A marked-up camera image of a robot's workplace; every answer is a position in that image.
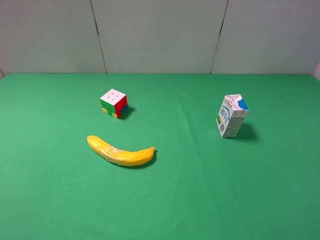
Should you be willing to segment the white blue milk carton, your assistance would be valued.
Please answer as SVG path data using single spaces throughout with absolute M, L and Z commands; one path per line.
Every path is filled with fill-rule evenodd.
M 226 95 L 220 106 L 216 123 L 222 138 L 233 138 L 248 115 L 247 106 L 241 94 Z

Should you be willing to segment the multicoloured rubik's cube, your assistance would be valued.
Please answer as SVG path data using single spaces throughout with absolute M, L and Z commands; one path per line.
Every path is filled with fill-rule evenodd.
M 113 88 L 100 97 L 100 103 L 102 111 L 116 119 L 128 109 L 127 95 Z

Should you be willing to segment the yellow banana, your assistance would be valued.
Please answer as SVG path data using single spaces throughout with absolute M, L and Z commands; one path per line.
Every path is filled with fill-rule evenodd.
M 139 151 L 118 149 L 95 135 L 87 136 L 87 143 L 92 150 L 106 161 L 125 167 L 141 166 L 148 163 L 154 156 L 155 147 Z

